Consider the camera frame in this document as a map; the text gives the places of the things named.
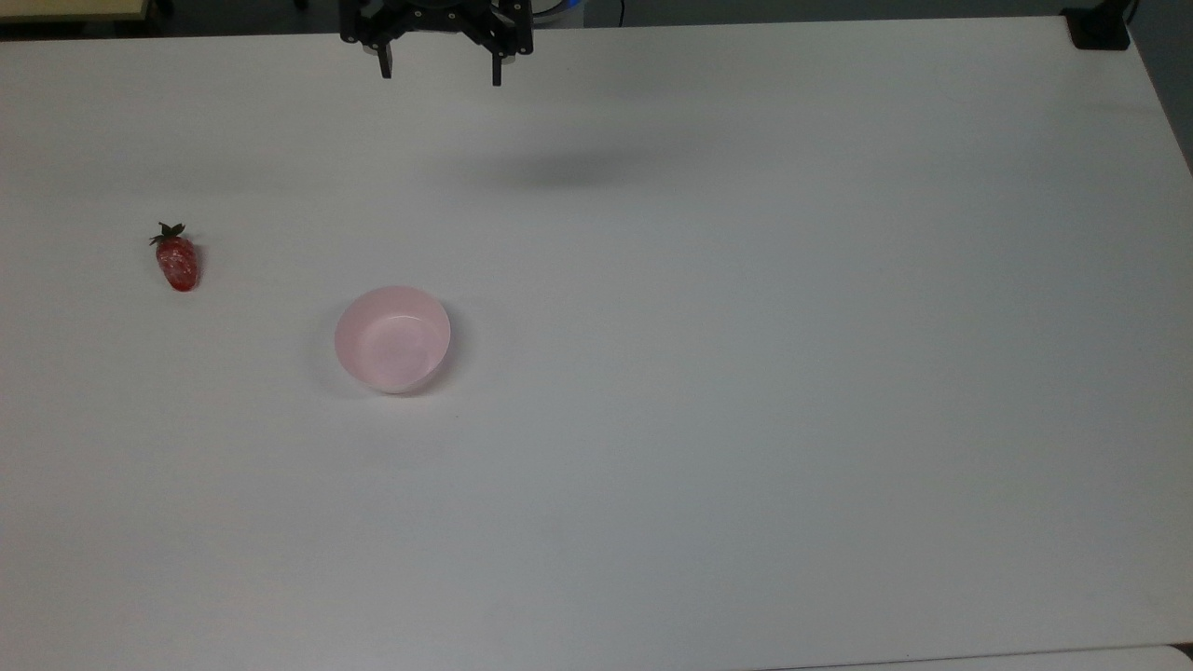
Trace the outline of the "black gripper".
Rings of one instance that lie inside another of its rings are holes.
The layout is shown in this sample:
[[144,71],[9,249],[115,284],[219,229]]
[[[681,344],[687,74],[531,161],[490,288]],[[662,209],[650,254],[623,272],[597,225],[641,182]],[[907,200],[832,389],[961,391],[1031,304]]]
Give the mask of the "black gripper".
[[376,54],[392,79],[391,43],[406,33],[463,33],[492,54],[492,85],[502,84],[503,57],[534,51],[528,1],[340,1],[340,38]]

